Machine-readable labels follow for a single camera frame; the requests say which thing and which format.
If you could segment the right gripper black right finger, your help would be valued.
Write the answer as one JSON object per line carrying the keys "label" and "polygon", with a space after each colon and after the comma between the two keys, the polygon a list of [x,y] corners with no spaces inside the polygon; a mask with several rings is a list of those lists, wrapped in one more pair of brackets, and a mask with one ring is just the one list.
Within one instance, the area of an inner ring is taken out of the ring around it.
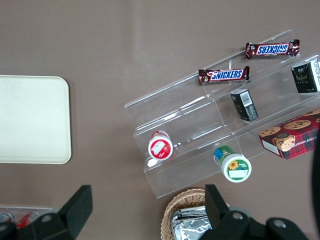
{"label": "right gripper black right finger", "polygon": [[245,240],[248,236],[250,218],[239,210],[230,210],[214,184],[205,186],[205,210],[211,229],[203,240]]}

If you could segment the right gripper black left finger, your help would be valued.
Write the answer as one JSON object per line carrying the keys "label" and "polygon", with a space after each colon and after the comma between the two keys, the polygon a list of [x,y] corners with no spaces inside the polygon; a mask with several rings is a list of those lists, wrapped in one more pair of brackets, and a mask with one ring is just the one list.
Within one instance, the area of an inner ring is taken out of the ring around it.
{"label": "right gripper black left finger", "polygon": [[58,212],[32,224],[34,240],[75,240],[93,211],[92,186],[82,185]]}

